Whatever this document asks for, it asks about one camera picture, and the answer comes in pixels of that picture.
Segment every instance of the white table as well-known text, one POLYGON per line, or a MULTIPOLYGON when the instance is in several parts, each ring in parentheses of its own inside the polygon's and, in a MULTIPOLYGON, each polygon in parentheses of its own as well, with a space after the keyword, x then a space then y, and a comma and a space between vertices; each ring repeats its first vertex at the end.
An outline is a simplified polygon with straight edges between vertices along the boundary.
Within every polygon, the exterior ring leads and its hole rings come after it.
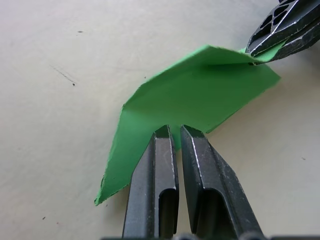
MULTIPOLYGON (((128 189, 93 201, 122 104, 145 78, 204 44, 245 47, 276 5, 1 0, 1 238, 121 236, 128 189)), ((280 83, 208 136, 267 236, 320 234, 319 57, 318 44, 271 63, 280 83)), ((189 220, 179 173, 181 233, 189 220)))

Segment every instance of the folded paper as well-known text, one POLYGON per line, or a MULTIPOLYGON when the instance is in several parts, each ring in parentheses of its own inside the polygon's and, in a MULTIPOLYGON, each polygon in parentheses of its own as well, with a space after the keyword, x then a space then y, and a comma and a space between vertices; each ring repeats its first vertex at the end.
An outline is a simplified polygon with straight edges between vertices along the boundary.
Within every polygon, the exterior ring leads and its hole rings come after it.
POLYGON ((175 149, 182 124, 209 133, 280 79, 265 64, 281 46, 253 58, 204 46, 142 84, 123 105, 95 205, 130 183, 155 130, 170 125, 175 149))

